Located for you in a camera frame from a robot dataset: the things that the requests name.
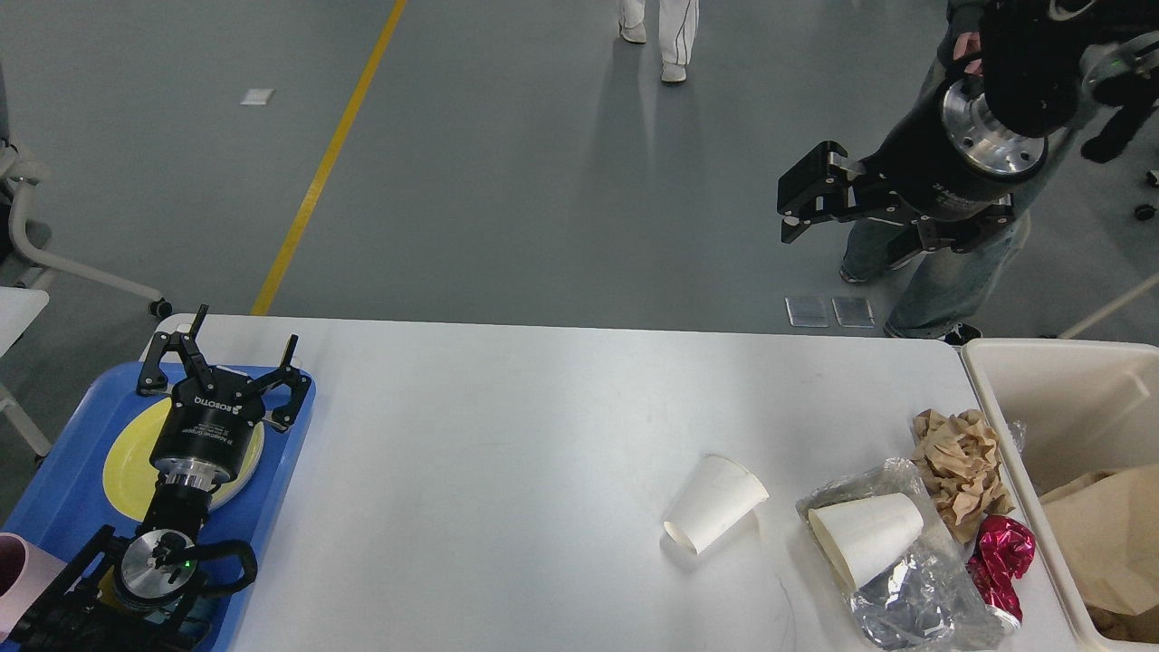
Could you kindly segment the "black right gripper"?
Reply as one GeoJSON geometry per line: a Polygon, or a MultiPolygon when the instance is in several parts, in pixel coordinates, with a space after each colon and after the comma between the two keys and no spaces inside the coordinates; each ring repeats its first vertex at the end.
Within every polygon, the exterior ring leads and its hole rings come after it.
{"type": "Polygon", "coordinates": [[[889,265],[939,249],[971,252],[1015,222],[1011,204],[994,203],[1030,182],[1048,153],[1047,138],[998,120],[981,78],[945,79],[870,156],[850,159],[825,140],[790,166],[777,185],[780,241],[794,243],[829,220],[868,219],[903,226],[887,244],[889,265]],[[906,222],[901,198],[924,217],[906,222]]]}

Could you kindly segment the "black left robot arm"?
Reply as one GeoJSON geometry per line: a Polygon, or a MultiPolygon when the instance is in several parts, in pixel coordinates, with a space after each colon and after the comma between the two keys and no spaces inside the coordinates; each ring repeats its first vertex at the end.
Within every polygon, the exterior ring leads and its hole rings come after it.
{"type": "Polygon", "coordinates": [[[297,335],[207,362],[206,310],[92,384],[3,525],[5,651],[224,651],[308,428],[297,335]]]}

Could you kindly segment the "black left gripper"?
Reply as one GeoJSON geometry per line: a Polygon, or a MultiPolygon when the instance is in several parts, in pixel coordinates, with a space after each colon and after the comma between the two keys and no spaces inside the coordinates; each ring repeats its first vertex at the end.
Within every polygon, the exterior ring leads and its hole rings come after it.
{"type": "Polygon", "coordinates": [[[156,486],[183,485],[207,493],[229,484],[243,472],[245,453],[253,430],[262,422],[286,432],[301,413],[311,378],[292,364],[298,335],[291,334],[279,366],[257,379],[227,367],[210,368],[197,346],[197,334],[207,316],[201,305],[189,331],[156,331],[150,339],[136,391],[140,396],[170,395],[172,408],[150,450],[150,466],[158,470],[156,486]],[[160,368],[174,352],[187,378],[169,386],[160,368]],[[263,396],[286,387],[290,400],[268,411],[263,396]]]}

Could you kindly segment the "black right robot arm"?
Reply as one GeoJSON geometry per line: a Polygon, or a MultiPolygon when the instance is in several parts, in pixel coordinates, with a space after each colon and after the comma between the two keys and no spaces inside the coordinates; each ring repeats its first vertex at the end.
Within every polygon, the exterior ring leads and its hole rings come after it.
{"type": "Polygon", "coordinates": [[[854,161],[823,141],[780,177],[785,244],[816,224],[868,219],[897,228],[888,264],[970,252],[1015,222],[1011,195],[1043,173],[1048,135],[1083,101],[1118,107],[1086,145],[1100,162],[1154,107],[1154,1],[991,1],[981,41],[982,75],[952,63],[877,152],[854,161]]]}

